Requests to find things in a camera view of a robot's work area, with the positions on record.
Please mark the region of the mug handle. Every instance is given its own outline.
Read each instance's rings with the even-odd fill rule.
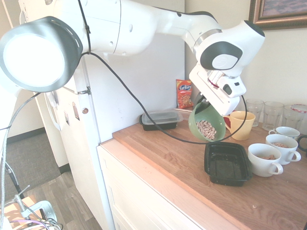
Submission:
[[[274,134],[277,134],[276,130],[270,130],[269,134],[272,134],[271,132],[274,132]]]
[[[283,173],[283,167],[281,166],[280,163],[273,162],[272,165],[270,166],[269,173],[275,174],[275,175],[282,174]]]
[[[307,135],[302,135],[300,136],[298,139],[297,139],[297,142],[298,142],[298,148],[304,152],[306,152],[306,155],[307,155],[307,149],[303,148],[302,146],[300,146],[299,142],[301,141],[301,139],[303,138],[307,138]]]
[[[295,160],[293,160],[292,157],[290,158],[291,153],[293,153],[296,156]],[[299,154],[299,152],[297,152],[297,151],[290,151],[286,161],[295,162],[295,161],[299,161],[299,160],[301,160],[301,154]]]
[[[226,117],[226,118],[228,118],[229,119],[229,122],[230,122],[230,116],[229,115],[227,115],[227,116],[223,116],[223,117]],[[226,126],[226,128],[228,129],[228,130],[230,130],[230,127],[227,125],[227,123],[225,122],[225,126]]]

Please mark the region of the carpet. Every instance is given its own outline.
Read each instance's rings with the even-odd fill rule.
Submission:
[[[7,146],[7,163],[14,170],[21,190],[31,190],[60,176],[59,167],[46,133]],[[8,174],[5,175],[5,200],[17,194]]]

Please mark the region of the green bowl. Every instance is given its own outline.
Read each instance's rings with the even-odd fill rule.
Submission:
[[[189,116],[189,128],[191,133],[200,140],[217,141],[225,137],[226,127],[224,118],[210,105],[205,110],[195,114],[196,109],[201,105],[198,103]],[[196,122],[208,121],[215,128],[216,134],[213,140],[207,139],[197,128]]]

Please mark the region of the plastic lid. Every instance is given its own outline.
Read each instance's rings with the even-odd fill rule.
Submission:
[[[182,115],[175,110],[157,111],[148,114],[157,124],[168,124],[180,122],[183,120]],[[153,125],[153,123],[146,114],[142,115],[142,122],[144,125]]]
[[[293,104],[291,109],[299,113],[307,114],[307,105],[305,104]]]

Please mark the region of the refrigerator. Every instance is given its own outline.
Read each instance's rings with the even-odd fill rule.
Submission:
[[[184,11],[184,0],[138,2]],[[37,5],[33,0],[19,0],[19,4],[22,9],[26,7],[31,20],[35,19]],[[151,112],[176,107],[176,79],[185,76],[184,49],[181,38],[157,34],[139,55],[96,54]],[[50,115],[55,113],[53,120],[60,130],[76,187],[102,229],[114,230],[97,146],[111,139],[112,133],[136,124],[144,112],[104,64],[89,55],[83,56],[72,79],[49,98],[53,103],[46,103]]]

